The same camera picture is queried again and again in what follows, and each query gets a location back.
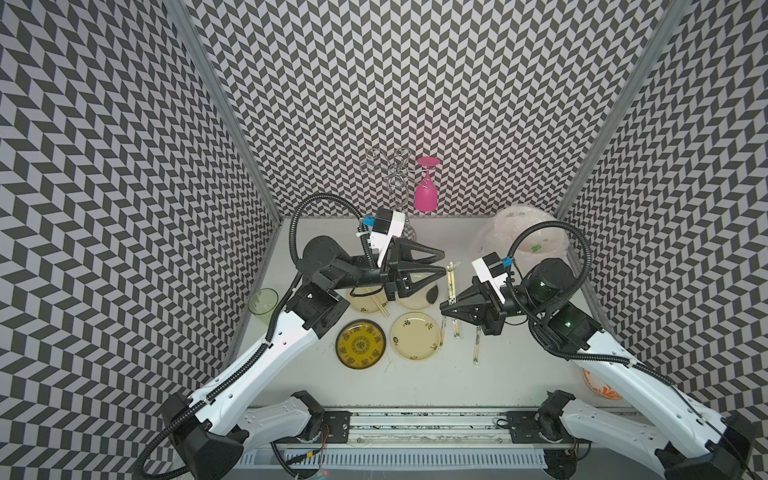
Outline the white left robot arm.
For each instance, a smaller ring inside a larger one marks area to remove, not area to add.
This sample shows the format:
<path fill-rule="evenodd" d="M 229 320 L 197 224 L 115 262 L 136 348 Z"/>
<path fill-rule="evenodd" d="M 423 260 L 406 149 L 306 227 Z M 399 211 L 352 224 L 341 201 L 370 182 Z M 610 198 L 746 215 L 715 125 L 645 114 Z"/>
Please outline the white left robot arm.
<path fill-rule="evenodd" d="M 357 220 L 356 236 L 363 252 L 349 255 L 333 238 L 311 239 L 297 246 L 304 211 L 319 201 L 333 202 Z M 240 460 L 255 439 L 241 421 L 263 389 L 308 347 L 321 340 L 349 308 L 344 291 L 371 287 L 389 300 L 409 297 L 445 276 L 444 251 L 403 237 L 402 212 L 384 207 L 366 217 L 349 200 L 315 193 L 298 203 L 289 223 L 288 247 L 296 274 L 273 310 L 265 334 L 213 380 L 185 396 L 175 394 L 161 407 L 165 427 L 131 467 L 135 479 L 150 479 L 150 455 L 169 440 L 181 457 L 181 468 L 160 473 L 162 479 L 191 474 L 220 479 Z"/>

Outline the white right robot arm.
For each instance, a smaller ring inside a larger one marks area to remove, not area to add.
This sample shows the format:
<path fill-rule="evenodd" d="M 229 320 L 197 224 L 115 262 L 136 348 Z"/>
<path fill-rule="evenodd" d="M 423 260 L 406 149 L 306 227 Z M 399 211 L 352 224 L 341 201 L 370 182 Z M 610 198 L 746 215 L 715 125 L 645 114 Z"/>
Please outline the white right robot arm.
<path fill-rule="evenodd" d="M 568 232 L 581 245 L 585 259 L 580 271 L 573 272 L 560 258 L 546 258 L 516 280 L 517 249 L 544 229 Z M 524 317 L 533 340 L 546 353 L 597 376 L 645 419 L 602 412 L 569 392 L 554 390 L 529 419 L 543 442 L 595 443 L 664 479 L 740 479 L 750 473 L 755 423 L 739 413 L 723 415 L 684 394 L 572 302 L 592 265 L 589 241 L 580 229 L 563 221 L 541 222 L 524 230 L 505 257 L 491 253 L 474 261 L 471 286 L 443 302 L 440 310 L 490 336 L 501 334 L 508 318 Z"/>

